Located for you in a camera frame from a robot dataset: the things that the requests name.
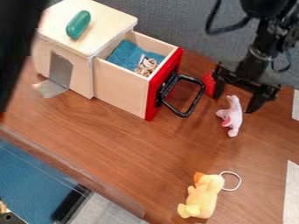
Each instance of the pink stuffed animal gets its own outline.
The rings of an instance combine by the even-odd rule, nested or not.
[[[239,133],[239,128],[243,122],[243,112],[240,106],[240,100],[236,95],[228,95],[229,109],[221,109],[216,112],[216,116],[221,117],[224,121],[222,127],[231,128],[227,134],[229,137],[236,137]]]

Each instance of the green plastic toy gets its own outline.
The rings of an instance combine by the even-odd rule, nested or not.
[[[89,11],[82,10],[66,26],[66,34],[71,39],[78,39],[86,30],[91,20]]]

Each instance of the blue cloth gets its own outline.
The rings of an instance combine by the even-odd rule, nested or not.
[[[52,224],[52,213],[75,185],[64,174],[0,139],[0,197],[23,220]]]
[[[107,58],[107,61],[134,71],[143,54],[149,59],[156,60],[157,64],[160,64],[165,59],[163,55],[144,51],[136,44],[128,40],[123,40]]]

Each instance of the black drawer handle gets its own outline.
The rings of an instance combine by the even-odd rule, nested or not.
[[[192,83],[198,84],[200,86],[200,90],[195,97],[194,101],[192,102],[191,106],[188,108],[186,112],[181,112],[177,108],[173,107],[170,103],[168,103],[165,98],[167,97],[168,93],[174,88],[174,86],[180,81],[190,81]],[[172,73],[170,75],[170,78],[167,79],[162,86],[158,90],[157,95],[157,106],[160,106],[164,104],[167,108],[169,108],[173,113],[175,113],[177,116],[180,117],[188,117],[192,114],[196,106],[198,105],[198,102],[200,101],[201,97],[203,96],[205,92],[205,84],[198,79],[194,79],[190,76],[184,75],[184,74],[177,74]]]

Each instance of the yellow stuffed animal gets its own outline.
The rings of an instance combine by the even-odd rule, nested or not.
[[[179,204],[178,214],[183,218],[196,217],[208,219],[212,216],[217,202],[217,195],[225,180],[220,175],[205,175],[197,172],[194,176],[195,187],[188,187],[186,204]]]

